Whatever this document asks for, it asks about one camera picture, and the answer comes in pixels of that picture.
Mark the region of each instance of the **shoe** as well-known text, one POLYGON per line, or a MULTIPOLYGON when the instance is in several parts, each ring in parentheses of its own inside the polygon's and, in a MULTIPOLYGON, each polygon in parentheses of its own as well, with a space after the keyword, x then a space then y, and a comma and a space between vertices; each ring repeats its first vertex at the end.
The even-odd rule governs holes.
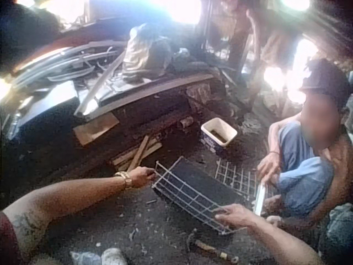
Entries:
POLYGON ((127 261, 119 248, 108 248, 101 256, 101 265, 127 265, 127 261))

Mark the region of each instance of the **small white bin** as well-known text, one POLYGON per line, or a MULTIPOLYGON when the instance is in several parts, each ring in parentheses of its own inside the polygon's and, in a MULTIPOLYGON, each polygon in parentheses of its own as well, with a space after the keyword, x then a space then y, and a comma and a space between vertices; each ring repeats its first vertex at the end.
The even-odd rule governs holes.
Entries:
POLYGON ((236 129, 220 118, 214 118, 201 126, 201 142, 210 147, 212 152, 218 153, 225 149, 237 136, 236 129))

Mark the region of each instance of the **hammer handle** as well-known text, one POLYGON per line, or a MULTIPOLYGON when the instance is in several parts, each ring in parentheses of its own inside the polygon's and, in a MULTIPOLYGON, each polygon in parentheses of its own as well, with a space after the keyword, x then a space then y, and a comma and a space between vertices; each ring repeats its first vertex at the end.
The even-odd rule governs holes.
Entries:
POLYGON ((225 252, 219 251, 215 249, 214 247, 211 247, 210 245, 207 245, 200 240, 195 241, 195 245, 201 248, 202 250, 205 250, 209 253, 214 253, 217 257, 224 259, 226 261, 230 261, 233 264, 237 264, 239 261, 238 257, 231 257, 230 255, 226 254, 225 252))

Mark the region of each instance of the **dark cap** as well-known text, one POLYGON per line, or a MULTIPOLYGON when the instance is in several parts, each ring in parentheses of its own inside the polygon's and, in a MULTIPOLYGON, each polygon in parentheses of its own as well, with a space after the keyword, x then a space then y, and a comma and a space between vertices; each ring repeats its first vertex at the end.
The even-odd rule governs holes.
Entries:
POLYGON ((304 78, 300 89, 304 93, 325 94, 332 97, 339 109, 346 106, 352 87, 346 75, 326 59, 307 63, 309 77, 304 78))

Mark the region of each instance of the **bracelet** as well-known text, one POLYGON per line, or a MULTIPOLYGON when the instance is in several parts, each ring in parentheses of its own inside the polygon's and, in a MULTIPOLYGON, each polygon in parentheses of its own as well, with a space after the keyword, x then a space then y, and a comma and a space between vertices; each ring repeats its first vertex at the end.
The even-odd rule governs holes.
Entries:
POLYGON ((269 153, 276 153, 276 154, 280 155, 280 153, 277 151, 270 151, 269 153))
POLYGON ((125 189, 131 189, 132 188, 132 179, 130 178, 129 174, 125 171, 121 172, 116 172, 114 174, 116 177, 121 177, 125 181, 125 189))

